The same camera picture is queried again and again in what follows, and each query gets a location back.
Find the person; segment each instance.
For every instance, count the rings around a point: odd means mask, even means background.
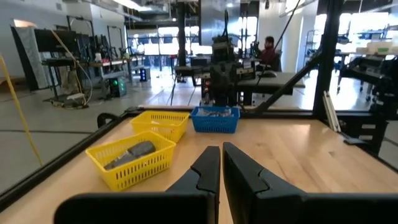
[[[264,50],[261,51],[260,59],[262,64],[272,65],[277,58],[277,54],[274,52],[274,38],[271,36],[266,37],[266,43],[264,44]]]

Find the floor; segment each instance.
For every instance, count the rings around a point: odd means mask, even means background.
[[[121,114],[126,108],[137,105],[170,105],[173,80],[168,71],[151,71],[152,80],[141,83],[134,80],[128,83],[127,95],[110,101],[98,100],[99,91],[94,90],[90,107],[85,110],[65,110],[54,108],[42,100],[52,96],[50,90],[35,93],[20,91],[17,93],[29,129],[32,132],[35,147],[42,160],[48,162],[69,147],[87,137],[96,130],[96,117],[103,112]],[[295,89],[292,96],[283,96],[274,106],[301,108],[310,110],[317,80],[313,71],[305,77],[304,89]],[[331,96],[337,110],[366,110],[366,93],[359,92],[359,81],[343,79],[341,91],[336,94],[337,74],[331,81]],[[255,105],[269,96],[254,95]],[[176,87],[173,105],[197,106],[200,101],[200,89],[192,87],[190,80],[179,83]],[[0,192],[40,167],[31,150],[29,141],[23,132],[23,125],[18,111],[9,93],[0,93]],[[387,129],[386,141],[382,146],[381,156],[398,167],[398,133],[394,130],[398,123],[391,123]]]

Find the yellow cable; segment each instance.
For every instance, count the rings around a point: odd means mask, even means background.
[[[2,55],[0,55],[0,61],[1,61],[2,70],[4,72],[4,75],[6,76],[8,87],[10,88],[10,92],[11,92],[12,98],[14,99],[15,105],[16,105],[18,113],[19,113],[19,116],[21,117],[21,120],[22,120],[22,124],[24,125],[25,133],[27,135],[27,138],[29,139],[30,146],[32,147],[32,150],[33,150],[34,154],[36,155],[36,158],[39,161],[39,164],[41,166],[43,166],[43,161],[41,160],[40,155],[37,152],[37,149],[35,147],[35,144],[33,143],[32,136],[30,135],[29,128],[27,126],[24,114],[22,113],[22,110],[21,110],[21,105],[19,104],[19,100],[18,100],[17,94],[15,93],[14,87],[13,87],[13,85],[11,83],[10,74],[8,74],[6,63],[5,63]]]

